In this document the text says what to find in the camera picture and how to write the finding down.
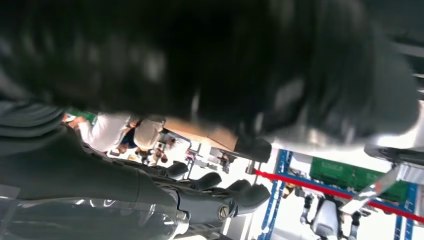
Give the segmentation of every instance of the white shirt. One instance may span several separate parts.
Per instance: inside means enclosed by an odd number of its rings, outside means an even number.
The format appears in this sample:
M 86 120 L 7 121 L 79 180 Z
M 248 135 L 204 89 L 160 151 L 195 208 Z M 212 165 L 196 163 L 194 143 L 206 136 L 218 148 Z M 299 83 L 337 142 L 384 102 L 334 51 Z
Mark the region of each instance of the white shirt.
M 186 158 L 186 151 L 190 147 L 190 142 L 182 139 L 180 137 L 175 138 L 175 143 L 173 146 L 166 145 L 164 149 L 164 153 L 166 157 L 168 158 L 168 162 L 163 163 L 159 160 L 157 165 L 160 165 L 162 167 L 170 167 L 174 164 L 174 161 L 182 162 Z
M 134 143 L 143 151 L 153 149 L 161 138 L 163 123 L 145 119 L 134 132 Z
M 81 138 L 97 151 L 109 151 L 122 141 L 129 119 L 129 115 L 100 113 L 94 126 L 87 121 L 78 124 Z

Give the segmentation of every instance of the transparent plastic cover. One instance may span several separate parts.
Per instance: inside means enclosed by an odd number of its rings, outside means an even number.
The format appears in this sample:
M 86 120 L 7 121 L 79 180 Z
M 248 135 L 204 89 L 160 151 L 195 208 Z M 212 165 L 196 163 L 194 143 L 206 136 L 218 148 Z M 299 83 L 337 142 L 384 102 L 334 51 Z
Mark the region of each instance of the transparent plastic cover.
M 174 208 L 92 198 L 19 200 L 0 196 L 2 240 L 168 240 Z

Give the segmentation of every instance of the person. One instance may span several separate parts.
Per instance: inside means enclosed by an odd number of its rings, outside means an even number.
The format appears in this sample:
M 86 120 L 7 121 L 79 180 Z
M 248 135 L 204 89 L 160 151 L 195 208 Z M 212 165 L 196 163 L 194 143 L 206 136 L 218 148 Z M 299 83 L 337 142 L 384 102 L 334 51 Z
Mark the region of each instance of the person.
M 162 167 L 169 167 L 174 162 L 180 162 L 185 159 L 186 153 L 191 146 L 189 140 L 179 137 L 178 135 L 169 132 L 166 139 L 166 145 L 163 151 L 160 151 L 160 159 L 155 159 L 156 164 Z
M 134 143 L 144 152 L 153 149 L 156 142 L 161 138 L 163 125 L 163 121 L 144 119 L 134 130 Z
M 135 151 L 135 154 L 141 159 L 141 162 L 145 165 L 149 165 L 150 160 L 149 157 L 154 154 L 153 149 L 150 150 L 141 150 L 140 148 L 137 148 Z
M 126 153 L 128 149 L 135 149 L 135 148 L 137 148 L 137 145 L 134 142 L 134 133 L 135 133 L 135 131 L 136 131 L 136 128 L 130 126 L 129 130 L 127 131 L 127 133 L 125 134 L 125 136 L 122 138 L 122 141 L 116 147 L 116 149 L 119 151 L 120 154 Z
M 128 131 L 130 116 L 126 114 L 100 113 L 97 121 L 91 125 L 84 117 L 76 117 L 69 126 L 78 127 L 82 141 L 99 152 L 116 148 Z

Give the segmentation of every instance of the green storage bin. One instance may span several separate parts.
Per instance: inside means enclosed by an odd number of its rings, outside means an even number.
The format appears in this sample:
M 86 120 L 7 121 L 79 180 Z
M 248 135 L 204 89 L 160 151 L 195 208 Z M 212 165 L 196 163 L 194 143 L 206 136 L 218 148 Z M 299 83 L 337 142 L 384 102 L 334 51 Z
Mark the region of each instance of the green storage bin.
M 353 183 L 354 169 L 352 165 L 313 157 L 309 175 L 325 184 L 346 189 Z
M 353 187 L 356 191 L 361 191 L 362 189 L 375 182 L 382 175 L 384 175 L 383 172 L 357 167 L 354 173 Z M 385 193 L 380 195 L 380 198 L 392 202 L 404 203 L 406 200 L 407 191 L 408 183 L 400 181 L 393 185 Z

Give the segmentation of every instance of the red barrier rope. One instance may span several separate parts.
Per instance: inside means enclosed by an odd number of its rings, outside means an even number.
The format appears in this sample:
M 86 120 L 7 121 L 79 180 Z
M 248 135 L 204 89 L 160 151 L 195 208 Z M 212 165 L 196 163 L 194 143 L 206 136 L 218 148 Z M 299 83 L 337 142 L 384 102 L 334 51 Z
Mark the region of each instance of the red barrier rope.
M 309 182 L 304 182 L 304 181 L 301 181 L 301 180 L 293 179 L 293 178 L 290 178 L 290 177 L 287 177 L 287 176 L 281 176 L 281 175 L 277 175 L 277 174 L 262 172 L 262 171 L 259 171 L 259 170 L 255 170 L 255 174 L 258 175 L 258 176 L 267 178 L 269 180 L 280 180 L 280 181 L 285 182 L 285 183 L 291 183 L 291 184 L 294 184 L 294 185 L 302 186 L 302 187 L 305 187 L 305 188 L 308 188 L 308 189 L 316 190 L 316 191 L 319 191 L 319 192 L 322 192 L 322 193 L 325 193 L 325 194 L 328 194 L 328 195 L 336 196 L 336 197 L 339 197 L 339 198 L 343 198 L 343 199 L 351 199 L 352 198 L 352 196 L 350 194 L 347 194 L 347 193 L 344 193 L 344 192 L 339 192 L 339 191 L 329 189 L 329 188 L 326 188 L 326 187 L 323 187 L 323 186 L 315 185 L 315 184 L 312 184 L 312 183 L 309 183 Z M 381 203 L 378 203 L 378 202 L 373 202 L 373 201 L 368 202 L 368 205 L 371 206 L 371 207 L 374 207 L 376 209 L 381 209 L 381 210 L 389 212 L 389 213 L 394 213 L 398 216 L 402 216 L 402 217 L 405 217 L 405 218 L 408 218 L 408 219 L 412 219 L 414 221 L 418 221 L 420 223 L 424 223 L 424 217 L 418 216 L 418 215 L 413 214 L 411 212 L 400 210 L 398 208 L 395 208 L 395 207 L 392 207 L 392 206 L 387 206 L 387 205 L 384 205 L 384 204 L 381 204 Z

